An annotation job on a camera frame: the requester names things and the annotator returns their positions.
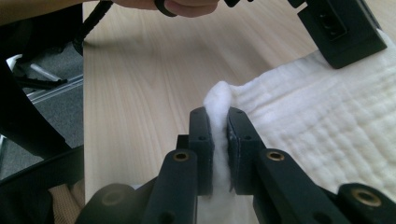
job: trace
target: cloth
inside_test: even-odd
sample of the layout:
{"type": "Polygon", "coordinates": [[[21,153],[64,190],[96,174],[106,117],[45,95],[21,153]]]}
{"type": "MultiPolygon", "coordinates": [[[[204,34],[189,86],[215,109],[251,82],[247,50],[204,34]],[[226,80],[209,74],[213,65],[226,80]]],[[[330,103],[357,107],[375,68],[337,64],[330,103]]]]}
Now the cloth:
{"type": "Polygon", "coordinates": [[[319,186],[358,182],[396,201],[396,47],[339,70],[316,51],[243,86],[221,81],[204,105],[213,133],[214,195],[199,223],[257,223],[251,197],[235,196],[227,165],[226,116],[244,110],[267,147],[288,152],[319,186]]]}

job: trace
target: human hand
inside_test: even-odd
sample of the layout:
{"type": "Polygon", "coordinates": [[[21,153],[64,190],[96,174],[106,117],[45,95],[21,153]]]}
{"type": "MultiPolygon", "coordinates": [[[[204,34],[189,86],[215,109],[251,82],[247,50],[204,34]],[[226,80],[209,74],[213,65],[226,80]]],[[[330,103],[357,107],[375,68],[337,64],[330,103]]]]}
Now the human hand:
{"type": "MultiPolygon", "coordinates": [[[[122,7],[139,9],[157,9],[154,0],[113,0],[122,7]]],[[[218,6],[219,0],[165,0],[165,8],[182,17],[199,17],[212,13],[218,6]]]]}

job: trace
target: finger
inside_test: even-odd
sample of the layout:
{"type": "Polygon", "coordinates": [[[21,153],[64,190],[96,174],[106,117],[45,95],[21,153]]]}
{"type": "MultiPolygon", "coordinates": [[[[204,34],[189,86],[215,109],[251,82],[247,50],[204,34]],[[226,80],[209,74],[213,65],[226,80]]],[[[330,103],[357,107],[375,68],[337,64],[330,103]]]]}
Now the finger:
{"type": "Polygon", "coordinates": [[[165,0],[164,4],[166,9],[169,10],[170,12],[182,17],[189,17],[189,18],[210,14],[213,11],[215,11],[216,7],[218,6],[218,3],[215,3],[207,6],[190,7],[190,6],[183,6],[172,0],[165,0]]]}
{"type": "Polygon", "coordinates": [[[186,7],[204,7],[219,2],[219,0],[172,0],[172,1],[186,7]]]}

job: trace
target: white cotton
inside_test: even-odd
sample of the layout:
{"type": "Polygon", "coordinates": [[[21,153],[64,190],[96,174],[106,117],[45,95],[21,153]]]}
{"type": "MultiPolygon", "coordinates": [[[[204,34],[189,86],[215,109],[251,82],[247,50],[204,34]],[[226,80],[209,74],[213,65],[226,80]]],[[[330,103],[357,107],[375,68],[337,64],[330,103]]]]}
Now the white cotton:
{"type": "Polygon", "coordinates": [[[252,197],[238,196],[230,191],[228,166],[227,114],[232,103],[230,86],[219,82],[206,96],[204,106],[210,119],[213,155],[213,195],[198,199],[197,222],[202,224],[257,223],[252,197]]]}

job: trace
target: floor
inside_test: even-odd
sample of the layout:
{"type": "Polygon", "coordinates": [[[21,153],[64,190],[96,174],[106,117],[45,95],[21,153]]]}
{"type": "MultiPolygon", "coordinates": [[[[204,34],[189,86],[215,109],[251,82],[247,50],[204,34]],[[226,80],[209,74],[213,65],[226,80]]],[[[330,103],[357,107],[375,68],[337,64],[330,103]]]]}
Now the floor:
{"type": "MultiPolygon", "coordinates": [[[[83,59],[69,43],[61,50],[48,49],[29,63],[17,63],[16,76],[48,80],[31,68],[35,63],[68,83],[51,91],[24,89],[43,117],[66,139],[70,147],[81,146],[83,138],[83,59]]],[[[15,143],[0,137],[0,179],[41,161],[15,143]]]]}

